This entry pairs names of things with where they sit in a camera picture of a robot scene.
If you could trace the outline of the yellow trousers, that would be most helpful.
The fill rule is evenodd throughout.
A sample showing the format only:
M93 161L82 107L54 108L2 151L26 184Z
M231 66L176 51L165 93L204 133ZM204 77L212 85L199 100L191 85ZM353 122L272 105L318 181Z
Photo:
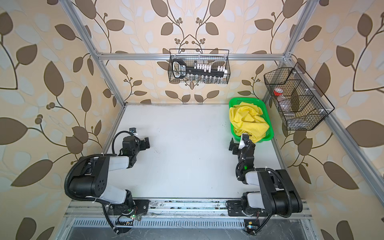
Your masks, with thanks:
M266 137L270 125L262 117L263 110L253 104L242 102L229 108L229 120L237 137L248 134L253 143Z

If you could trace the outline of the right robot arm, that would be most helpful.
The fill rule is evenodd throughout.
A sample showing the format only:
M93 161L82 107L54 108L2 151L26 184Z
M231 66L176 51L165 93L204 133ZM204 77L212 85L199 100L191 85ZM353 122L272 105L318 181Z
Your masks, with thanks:
M232 139L229 151L238 157L235 174L238 181L259 188L245 192L239 201L227 201L230 216L253 217L260 213L289 218L303 210L303 202L286 170L256 168L254 153L256 144L243 134L239 143Z

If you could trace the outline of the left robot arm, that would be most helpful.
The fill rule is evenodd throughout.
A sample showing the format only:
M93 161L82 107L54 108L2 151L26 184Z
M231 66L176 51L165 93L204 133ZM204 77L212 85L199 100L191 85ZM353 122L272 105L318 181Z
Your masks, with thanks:
M134 200L131 191L114 186L108 181L108 176L117 170L132 168L138 153L149 148L148 137L141 140L131 135L123 139L117 155L112 153L81 157L65 178L65 194L75 201L97 202L108 206L114 215L146 213L149 200Z

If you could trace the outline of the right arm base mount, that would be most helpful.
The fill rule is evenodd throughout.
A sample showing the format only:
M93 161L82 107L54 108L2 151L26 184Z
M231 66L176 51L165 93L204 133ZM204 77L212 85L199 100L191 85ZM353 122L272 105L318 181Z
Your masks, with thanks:
M246 208L241 200L226 201L226 208L230 217L267 217L268 213L262 209Z

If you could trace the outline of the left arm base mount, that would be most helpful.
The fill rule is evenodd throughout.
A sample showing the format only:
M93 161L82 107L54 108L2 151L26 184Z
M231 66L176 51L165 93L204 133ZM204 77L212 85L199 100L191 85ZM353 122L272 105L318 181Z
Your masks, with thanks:
M133 199L133 205L128 205L128 203L110 205L107 213L112 216L142 215L148 212L149 203L148 199Z

